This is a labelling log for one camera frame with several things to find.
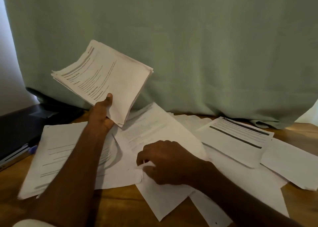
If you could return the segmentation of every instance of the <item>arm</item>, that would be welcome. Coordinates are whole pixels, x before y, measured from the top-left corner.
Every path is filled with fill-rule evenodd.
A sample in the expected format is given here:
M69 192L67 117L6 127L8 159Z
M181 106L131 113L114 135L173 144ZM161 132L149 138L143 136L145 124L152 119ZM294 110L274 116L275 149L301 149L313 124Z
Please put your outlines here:
M187 184L216 202L238 226L300 227L236 186L213 163L203 161L177 142L158 141L146 145L137 156L137 165L152 161L144 172L157 184Z
M42 193L28 218L58 227L85 226L105 137L113 126L106 118L112 95L91 109L87 126L60 172Z

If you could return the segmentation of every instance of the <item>white sleeve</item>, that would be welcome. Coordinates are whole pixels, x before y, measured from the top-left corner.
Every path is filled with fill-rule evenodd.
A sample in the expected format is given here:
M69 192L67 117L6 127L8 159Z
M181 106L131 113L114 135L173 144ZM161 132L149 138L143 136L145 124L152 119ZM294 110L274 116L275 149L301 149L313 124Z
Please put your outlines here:
M46 222L39 221L36 219L24 219L16 223L13 227L55 227Z

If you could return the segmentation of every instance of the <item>dark object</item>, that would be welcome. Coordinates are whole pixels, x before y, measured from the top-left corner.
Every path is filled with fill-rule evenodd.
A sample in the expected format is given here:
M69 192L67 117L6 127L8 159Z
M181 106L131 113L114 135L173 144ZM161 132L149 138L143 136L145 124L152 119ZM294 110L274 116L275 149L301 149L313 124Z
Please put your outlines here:
M45 103L0 116L0 161L26 143L36 145L45 125L68 124L84 113L45 95L41 98Z

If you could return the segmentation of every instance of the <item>wooden surface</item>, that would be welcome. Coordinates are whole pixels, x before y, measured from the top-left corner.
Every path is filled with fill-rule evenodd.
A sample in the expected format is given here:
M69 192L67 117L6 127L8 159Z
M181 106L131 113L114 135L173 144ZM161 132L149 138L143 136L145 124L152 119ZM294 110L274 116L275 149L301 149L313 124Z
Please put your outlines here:
M87 113L75 122L87 120ZM269 129L275 138L318 156L318 127L295 123L284 130ZM0 172L0 226L12 226L35 204L35 197L17 195L33 156ZM289 215L305 227L318 226L318 192L288 183L282 187ZM96 190L87 226L208 226L189 198L159 222L135 185Z

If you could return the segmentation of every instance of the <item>fabric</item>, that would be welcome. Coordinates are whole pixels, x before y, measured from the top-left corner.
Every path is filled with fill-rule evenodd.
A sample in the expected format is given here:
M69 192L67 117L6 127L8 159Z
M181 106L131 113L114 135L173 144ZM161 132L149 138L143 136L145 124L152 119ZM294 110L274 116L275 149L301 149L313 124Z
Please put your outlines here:
M27 87L89 104L53 80L91 39L154 69L134 108L292 124L318 98L318 0L5 0Z
M55 227L46 222L42 222L36 219L24 219L16 223L13 227Z

